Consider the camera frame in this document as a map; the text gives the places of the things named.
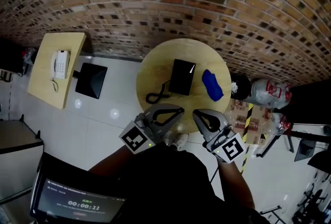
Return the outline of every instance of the yellow and black tape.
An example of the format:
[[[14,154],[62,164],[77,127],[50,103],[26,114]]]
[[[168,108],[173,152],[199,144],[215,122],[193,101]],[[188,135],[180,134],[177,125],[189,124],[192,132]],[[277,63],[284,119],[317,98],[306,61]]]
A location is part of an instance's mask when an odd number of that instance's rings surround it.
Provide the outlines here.
[[[244,143],[246,143],[246,141],[247,141],[248,127],[249,127],[250,119],[251,119],[251,117],[252,117],[253,106],[254,106],[254,105],[253,105],[252,103],[249,103],[249,104],[248,104],[248,113],[247,113],[247,117],[246,117],[245,129],[244,129],[244,134],[243,134],[243,142],[244,142]],[[244,162],[243,162],[242,168],[241,168],[241,170],[240,170],[240,173],[241,173],[241,174],[243,174],[243,172],[244,172],[245,165],[246,165],[246,162],[247,162],[247,159],[248,159],[249,147],[250,147],[250,146],[248,146],[247,149],[246,149],[245,159],[244,159]]]

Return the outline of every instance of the white telephone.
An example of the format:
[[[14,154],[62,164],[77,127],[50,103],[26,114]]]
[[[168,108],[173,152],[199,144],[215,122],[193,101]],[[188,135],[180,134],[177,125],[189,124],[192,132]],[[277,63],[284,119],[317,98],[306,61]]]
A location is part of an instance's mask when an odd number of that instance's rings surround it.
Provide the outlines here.
[[[70,54],[68,51],[55,51],[51,60],[51,79],[65,79],[69,65]]]

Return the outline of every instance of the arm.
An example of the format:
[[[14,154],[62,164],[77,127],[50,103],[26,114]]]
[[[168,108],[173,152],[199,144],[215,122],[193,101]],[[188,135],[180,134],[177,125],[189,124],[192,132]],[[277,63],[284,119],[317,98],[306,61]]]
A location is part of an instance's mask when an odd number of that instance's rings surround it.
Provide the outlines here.
[[[118,179],[121,172],[133,160],[134,154],[126,147],[119,148],[112,155],[94,165],[89,172]]]
[[[253,196],[236,164],[217,162],[224,200],[255,209]]]

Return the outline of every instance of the black shirt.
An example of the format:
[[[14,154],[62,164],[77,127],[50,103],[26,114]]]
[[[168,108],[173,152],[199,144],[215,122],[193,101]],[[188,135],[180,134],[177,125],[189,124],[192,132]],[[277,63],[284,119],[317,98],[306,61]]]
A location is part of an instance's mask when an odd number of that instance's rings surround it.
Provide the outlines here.
[[[215,196],[204,164],[164,144],[138,155],[120,182],[127,197],[120,223],[268,223],[255,210]]]

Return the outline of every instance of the brick wall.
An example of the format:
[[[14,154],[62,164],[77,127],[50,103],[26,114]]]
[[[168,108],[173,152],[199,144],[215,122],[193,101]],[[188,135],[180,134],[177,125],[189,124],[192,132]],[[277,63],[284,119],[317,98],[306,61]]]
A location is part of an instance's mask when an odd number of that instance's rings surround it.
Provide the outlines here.
[[[200,40],[231,72],[331,77],[330,0],[1,0],[0,35],[38,47],[47,32],[86,32],[94,52],[143,58],[174,38]]]

